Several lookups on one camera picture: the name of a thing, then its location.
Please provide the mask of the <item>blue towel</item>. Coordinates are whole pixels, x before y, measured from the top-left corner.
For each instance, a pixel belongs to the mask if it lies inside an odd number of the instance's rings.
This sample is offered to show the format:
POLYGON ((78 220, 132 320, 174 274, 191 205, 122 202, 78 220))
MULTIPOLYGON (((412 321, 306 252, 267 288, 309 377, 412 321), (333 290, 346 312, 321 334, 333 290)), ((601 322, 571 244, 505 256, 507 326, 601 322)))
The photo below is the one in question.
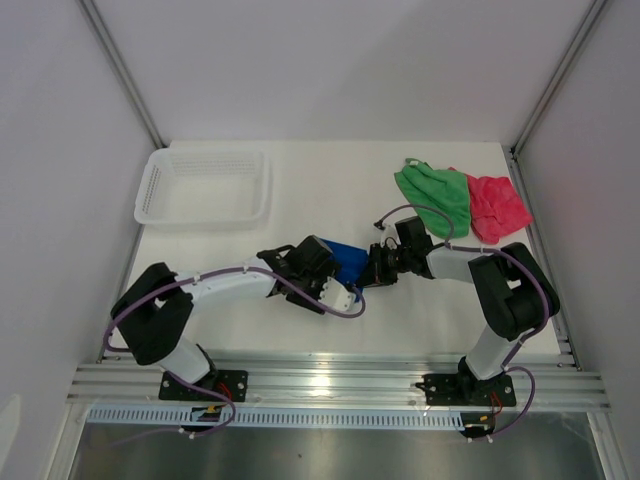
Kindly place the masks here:
POLYGON ((355 286, 367 266, 368 251, 324 238, 322 241, 330 248, 333 259, 340 265, 336 279, 345 286, 355 286))

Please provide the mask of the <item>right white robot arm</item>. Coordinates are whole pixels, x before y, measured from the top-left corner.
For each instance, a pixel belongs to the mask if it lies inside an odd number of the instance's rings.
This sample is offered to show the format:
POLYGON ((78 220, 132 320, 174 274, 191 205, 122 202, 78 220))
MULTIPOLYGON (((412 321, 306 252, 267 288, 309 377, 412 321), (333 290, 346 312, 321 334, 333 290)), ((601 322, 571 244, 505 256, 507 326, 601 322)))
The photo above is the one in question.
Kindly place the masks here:
POLYGON ((392 247, 385 242, 370 246, 356 286, 390 286, 404 273, 472 285, 486 327, 458 364, 456 389, 464 401, 479 403, 491 394, 493 382, 504 376, 521 346, 559 312, 558 294, 522 243, 485 251, 434 244, 417 216, 397 222, 395 230, 392 247))

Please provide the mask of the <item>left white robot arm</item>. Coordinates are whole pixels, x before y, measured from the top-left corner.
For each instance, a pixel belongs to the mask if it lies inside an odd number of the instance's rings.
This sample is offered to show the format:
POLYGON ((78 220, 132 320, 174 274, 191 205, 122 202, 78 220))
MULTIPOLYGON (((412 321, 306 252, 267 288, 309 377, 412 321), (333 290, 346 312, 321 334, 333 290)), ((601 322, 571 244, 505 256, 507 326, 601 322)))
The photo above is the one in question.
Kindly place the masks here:
POLYGON ((355 295, 338 281, 340 270, 331 248, 315 235, 216 272, 178 273, 155 263, 116 302, 111 316, 138 364, 161 367, 179 377, 192 398, 204 400, 216 390, 217 373, 204 349, 184 334, 192 317, 226 301, 277 295, 319 314, 346 314, 355 295))

